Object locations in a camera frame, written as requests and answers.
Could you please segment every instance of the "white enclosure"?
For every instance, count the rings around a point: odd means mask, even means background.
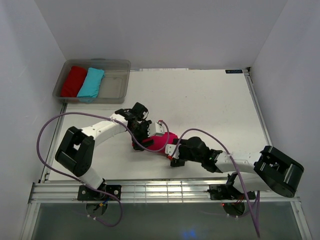
[[[286,0],[35,0],[67,59],[136,68],[252,66]]]

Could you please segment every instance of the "blue cloth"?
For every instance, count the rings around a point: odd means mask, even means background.
[[[101,80],[105,77],[105,71],[89,67],[84,83],[77,94],[77,98],[96,98],[99,93]]]

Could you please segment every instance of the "white table surface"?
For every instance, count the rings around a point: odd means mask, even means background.
[[[217,137],[233,153],[260,152],[267,144],[245,76],[226,74],[224,70],[133,71],[123,104],[69,104],[66,111],[109,117],[117,109],[132,108],[136,102],[148,108],[148,119],[164,120],[178,136],[186,129],[199,128]],[[58,145],[69,127],[83,128],[99,121],[87,116],[66,116]],[[185,138],[192,136],[201,137],[212,149],[222,149],[200,132],[187,133]],[[55,160],[52,166],[68,172]],[[134,151],[127,132],[100,144],[94,150],[92,167],[107,180],[223,176],[207,172],[199,163],[188,161],[183,167],[170,167],[169,160],[161,154]],[[50,181],[67,179],[55,172],[49,175]]]

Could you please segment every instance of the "white wall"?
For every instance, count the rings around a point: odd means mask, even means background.
[[[305,168],[299,186],[320,239],[320,2],[289,0],[252,67],[272,143]]]
[[[0,1],[0,239],[19,238],[42,165],[36,138],[60,112],[52,91],[65,61],[33,0]],[[42,139],[48,150],[54,126]]]
[[[252,66],[287,0],[35,0],[67,59]]]

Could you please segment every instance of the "red cloth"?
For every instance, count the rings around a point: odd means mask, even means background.
[[[66,78],[62,90],[61,97],[76,98],[87,76],[87,70],[83,67],[73,66]]]

